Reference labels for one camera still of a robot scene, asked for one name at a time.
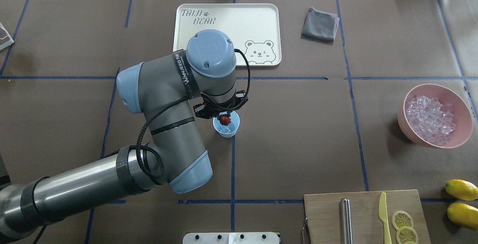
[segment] blue joint cap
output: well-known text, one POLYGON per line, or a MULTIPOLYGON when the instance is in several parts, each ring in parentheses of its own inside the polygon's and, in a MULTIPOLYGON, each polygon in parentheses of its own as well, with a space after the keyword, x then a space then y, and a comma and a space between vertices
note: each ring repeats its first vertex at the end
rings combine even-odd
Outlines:
POLYGON ((209 161, 208 151, 205 151, 187 169, 173 179, 169 186, 171 186, 174 193, 187 193, 203 186, 211 177, 211 162, 209 161))
POLYGON ((140 78, 141 66, 145 62, 132 66, 120 72, 116 77, 116 87, 119 96, 123 99, 123 105, 131 113, 141 113, 140 100, 138 97, 138 81, 140 78))
POLYGON ((196 72, 210 78, 226 77, 236 68, 232 41, 214 29, 199 31, 189 40, 186 58, 196 72))

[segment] pink bowl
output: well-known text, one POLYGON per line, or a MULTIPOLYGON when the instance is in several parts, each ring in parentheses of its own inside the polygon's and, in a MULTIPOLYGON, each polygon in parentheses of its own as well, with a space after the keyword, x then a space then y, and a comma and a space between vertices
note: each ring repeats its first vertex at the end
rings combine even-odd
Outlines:
POLYGON ((398 111, 398 124, 403 133, 413 142, 429 147, 440 149, 451 149, 463 145, 471 137, 473 132, 473 117, 466 103, 452 90, 437 84, 421 84, 408 92, 401 103, 398 111), (456 124, 456 131, 452 132, 451 139, 445 145, 433 145, 430 142, 420 138, 408 123, 405 115, 405 101, 409 96, 426 96, 428 98, 438 98, 442 104, 453 105, 453 123, 456 124))

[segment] yellow knife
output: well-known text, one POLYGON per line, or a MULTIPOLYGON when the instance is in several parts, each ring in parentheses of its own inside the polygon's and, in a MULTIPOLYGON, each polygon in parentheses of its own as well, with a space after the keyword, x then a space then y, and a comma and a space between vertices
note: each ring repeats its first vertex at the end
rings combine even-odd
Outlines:
POLYGON ((384 244, 391 244, 387 214, 387 194, 382 192, 379 201, 379 218, 384 223, 384 244))

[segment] tray with bear drawing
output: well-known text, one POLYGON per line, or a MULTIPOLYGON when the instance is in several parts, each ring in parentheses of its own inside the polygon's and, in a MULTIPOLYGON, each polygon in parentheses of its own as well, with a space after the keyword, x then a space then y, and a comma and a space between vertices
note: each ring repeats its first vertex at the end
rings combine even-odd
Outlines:
MULTIPOLYGON (((251 66, 272 67, 282 59, 279 11, 273 4, 182 4, 176 10, 173 51, 186 49, 198 31, 216 29, 242 50, 251 66)), ((236 53, 237 65, 245 66, 236 53)))

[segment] brown table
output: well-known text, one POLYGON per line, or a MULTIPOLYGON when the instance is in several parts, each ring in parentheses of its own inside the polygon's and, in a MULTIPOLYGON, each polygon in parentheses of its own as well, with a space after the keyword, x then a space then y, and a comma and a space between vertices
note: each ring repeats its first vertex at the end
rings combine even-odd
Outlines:
POLYGON ((447 220, 443 186, 478 184, 478 130, 462 147, 435 150, 406 139, 396 120, 422 83, 478 104, 476 0, 0 1, 15 38, 0 52, 0 151, 14 183, 135 142, 144 118, 122 105, 115 75, 171 53, 180 4, 279 9, 282 62, 252 69, 237 135, 223 139, 196 120, 214 171, 205 186, 183 195, 162 186, 79 213, 47 227, 40 243, 181 243, 187 232, 230 231, 298 243, 304 194, 394 189, 418 189, 432 243, 476 242, 447 220), (335 43, 301 38, 309 7, 339 13, 335 43))

